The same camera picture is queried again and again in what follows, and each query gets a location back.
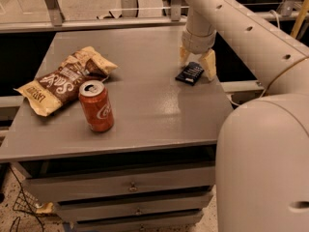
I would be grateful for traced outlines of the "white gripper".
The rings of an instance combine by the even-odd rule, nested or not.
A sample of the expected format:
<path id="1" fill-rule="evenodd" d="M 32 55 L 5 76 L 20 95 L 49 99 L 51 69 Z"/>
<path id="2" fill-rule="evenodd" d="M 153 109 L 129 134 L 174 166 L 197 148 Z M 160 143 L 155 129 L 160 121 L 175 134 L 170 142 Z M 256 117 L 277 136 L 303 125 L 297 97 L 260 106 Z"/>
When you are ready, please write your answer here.
<path id="1" fill-rule="evenodd" d="M 183 45 L 180 46 L 180 61 L 182 66 L 185 65 L 190 53 L 202 54 L 199 58 L 199 63 L 209 81 L 213 81 L 216 77 L 215 52 L 213 49 L 210 49 L 215 43 L 215 36 L 216 32 L 212 32 L 207 36 L 196 36 L 187 30 L 183 30 Z"/>

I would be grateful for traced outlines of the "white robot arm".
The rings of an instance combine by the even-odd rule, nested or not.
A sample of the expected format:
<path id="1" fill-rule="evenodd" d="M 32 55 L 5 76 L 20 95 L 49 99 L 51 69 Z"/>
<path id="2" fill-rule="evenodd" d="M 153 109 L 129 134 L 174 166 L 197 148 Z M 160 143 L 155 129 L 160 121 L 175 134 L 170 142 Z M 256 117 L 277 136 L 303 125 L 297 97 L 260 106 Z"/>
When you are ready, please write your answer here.
<path id="1" fill-rule="evenodd" d="M 309 232 L 308 48 L 236 0 L 185 0 L 184 46 L 213 26 L 266 89 L 225 120 L 217 139 L 219 232 Z"/>

